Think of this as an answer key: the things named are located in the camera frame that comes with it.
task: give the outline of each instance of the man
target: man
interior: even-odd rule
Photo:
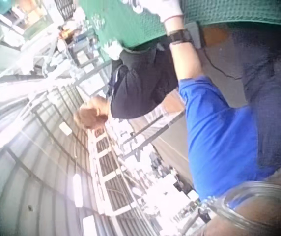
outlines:
[[[252,60],[250,54],[245,56],[248,61],[242,62],[248,71],[243,83],[249,106],[231,108],[219,89],[204,75],[198,54],[184,30],[178,0],[140,0],[140,3],[160,16],[167,35],[173,39],[170,50],[179,93],[186,106],[189,166],[201,200],[208,196],[219,197],[245,181],[264,180],[272,175],[281,167],[281,142],[272,139],[275,136],[281,140],[281,130],[278,130],[281,127],[277,130],[272,126],[262,128],[262,123],[265,120],[277,124],[273,119],[281,122],[281,81],[274,76],[281,75],[281,57],[280,63],[276,60],[274,64],[268,64],[277,54],[273,53],[265,60],[261,54],[255,57],[254,52]],[[244,43],[241,50],[250,47],[251,43],[255,46],[256,40]],[[279,101],[269,104],[269,99],[274,101],[273,96]]]
[[[141,52],[124,49],[114,41],[105,51],[112,59],[109,91],[83,104],[74,114],[84,129],[95,129],[107,117],[132,119],[151,112],[178,86],[169,47],[159,44]]]

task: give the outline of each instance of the white glove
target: white glove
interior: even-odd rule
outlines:
[[[122,45],[117,41],[113,41],[112,43],[106,43],[103,47],[103,50],[109,55],[112,60],[119,60],[120,54],[124,50]]]
[[[183,12],[179,0],[138,0],[139,5],[148,9],[152,14],[160,16],[164,22],[174,16],[182,16]]]

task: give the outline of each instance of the blue shirt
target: blue shirt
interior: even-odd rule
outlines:
[[[258,167],[257,129],[249,106],[229,107],[206,76],[180,80],[179,93],[186,107],[189,167],[202,200],[274,173],[274,168]]]

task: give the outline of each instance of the fluorescent light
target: fluorescent light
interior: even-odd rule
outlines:
[[[12,11],[15,12],[15,14],[19,17],[19,19],[23,19],[25,17],[25,14],[16,7],[12,7]]]
[[[93,215],[83,219],[84,236],[98,236]]]
[[[71,128],[65,123],[63,122],[62,124],[60,124],[60,129],[63,131],[63,133],[66,135],[66,136],[69,136],[71,133],[72,133],[72,130]]]
[[[22,28],[20,28],[19,26],[13,26],[13,29],[19,33],[19,34],[24,34],[24,30]]]
[[[5,24],[7,24],[8,26],[12,26],[12,22],[11,20],[9,20],[8,18],[6,18],[5,16],[0,14],[0,20],[3,21]]]
[[[18,132],[23,128],[23,121],[21,119],[15,120],[9,126],[7,126],[0,133],[0,148],[2,148],[5,144],[10,142]]]
[[[82,208],[83,207],[83,192],[82,192],[82,181],[81,181],[81,177],[79,174],[74,174],[73,189],[74,189],[75,206],[78,208]]]
[[[53,93],[49,93],[47,96],[48,100],[53,103],[53,104],[57,104],[58,100],[56,98],[56,96]]]
[[[136,194],[137,196],[142,196],[142,192],[138,189],[138,188],[132,188],[132,192],[134,193],[134,194]]]

